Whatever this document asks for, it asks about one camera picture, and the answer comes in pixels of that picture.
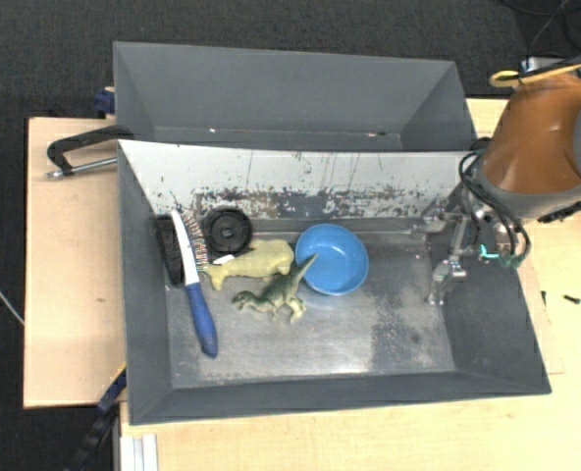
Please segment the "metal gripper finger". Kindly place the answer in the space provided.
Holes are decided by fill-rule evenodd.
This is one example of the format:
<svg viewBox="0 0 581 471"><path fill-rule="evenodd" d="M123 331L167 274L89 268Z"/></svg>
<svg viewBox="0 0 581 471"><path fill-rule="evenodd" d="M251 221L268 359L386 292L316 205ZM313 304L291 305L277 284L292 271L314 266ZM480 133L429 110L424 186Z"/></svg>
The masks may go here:
<svg viewBox="0 0 581 471"><path fill-rule="evenodd" d="M447 199L433 200L422 212L421 220L412 226L410 235L421 237L441 233L460 216L460 207Z"/></svg>
<svg viewBox="0 0 581 471"><path fill-rule="evenodd" d="M447 296L467 277L461 259L450 257L441 261L433 270L427 301L431 305L444 305Z"/></svg>

